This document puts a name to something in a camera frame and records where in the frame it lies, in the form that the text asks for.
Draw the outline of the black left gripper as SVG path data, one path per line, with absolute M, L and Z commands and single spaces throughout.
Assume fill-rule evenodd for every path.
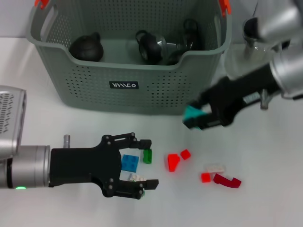
M 105 135 L 92 148 L 54 148 L 51 150 L 49 186 L 94 183 L 105 197 L 140 199 L 145 190 L 155 190 L 158 179 L 122 181 L 120 149 L 150 149 L 151 140 L 138 140 L 135 133 Z

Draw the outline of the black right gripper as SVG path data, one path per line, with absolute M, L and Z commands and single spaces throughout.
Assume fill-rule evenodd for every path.
M 261 108 L 267 109 L 270 100 L 280 91 L 269 64 L 236 80 L 224 77 L 190 102 L 190 106 L 199 110 L 209 104 L 212 112 L 185 117 L 183 124 L 189 129 L 201 130 L 228 126 L 238 112 L 255 103 L 260 102 Z

